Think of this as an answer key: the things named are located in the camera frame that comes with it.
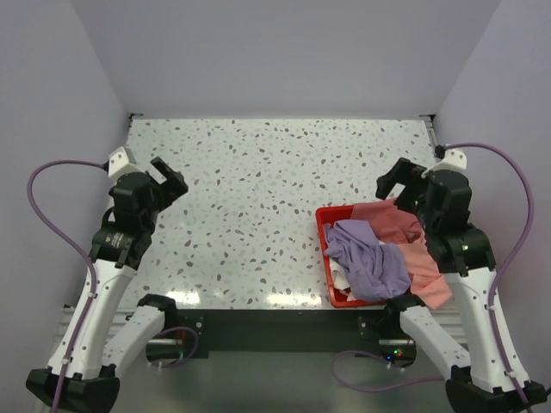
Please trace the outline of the purple t shirt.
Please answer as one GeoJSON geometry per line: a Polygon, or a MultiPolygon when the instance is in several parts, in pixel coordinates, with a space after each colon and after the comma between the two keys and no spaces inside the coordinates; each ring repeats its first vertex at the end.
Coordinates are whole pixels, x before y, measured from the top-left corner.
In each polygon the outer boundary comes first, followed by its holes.
{"type": "Polygon", "coordinates": [[[367,221],[341,219],[324,225],[324,235],[324,254],[344,270],[357,299],[385,301],[410,289],[402,252],[394,243],[381,243],[367,221]]]}

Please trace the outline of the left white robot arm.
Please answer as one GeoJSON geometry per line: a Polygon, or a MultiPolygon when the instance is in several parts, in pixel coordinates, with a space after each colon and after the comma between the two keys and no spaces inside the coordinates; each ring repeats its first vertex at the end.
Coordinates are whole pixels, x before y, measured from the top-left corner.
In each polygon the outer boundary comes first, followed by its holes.
{"type": "Polygon", "coordinates": [[[61,343],[46,367],[31,370],[26,381],[27,389],[52,412],[111,411],[122,375],[154,337],[174,336],[199,343],[198,333],[180,324],[175,300],[156,294],[144,296],[130,320],[114,336],[108,334],[121,297],[152,243],[158,215],[189,191],[183,175],[161,157],[153,158],[151,164],[163,182],[137,168],[135,162],[117,156],[101,165],[114,182],[108,191],[114,204],[104,213],[90,251],[56,227],[35,201],[35,179],[54,164],[40,166],[28,178],[30,206],[88,268],[61,343]]]}

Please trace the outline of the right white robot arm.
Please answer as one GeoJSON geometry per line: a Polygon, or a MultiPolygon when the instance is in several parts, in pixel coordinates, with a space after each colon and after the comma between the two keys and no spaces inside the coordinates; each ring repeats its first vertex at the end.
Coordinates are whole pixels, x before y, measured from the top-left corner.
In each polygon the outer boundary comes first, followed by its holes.
{"type": "Polygon", "coordinates": [[[416,295],[387,301],[388,335],[408,335],[429,356],[455,412],[522,412],[546,403],[550,391],[529,377],[509,335],[492,284],[496,261],[489,238],[469,221],[472,190],[462,170],[445,162],[426,169],[402,157],[376,183],[381,200],[403,185],[394,204],[420,222],[427,250],[452,292],[467,346],[416,295]]]}

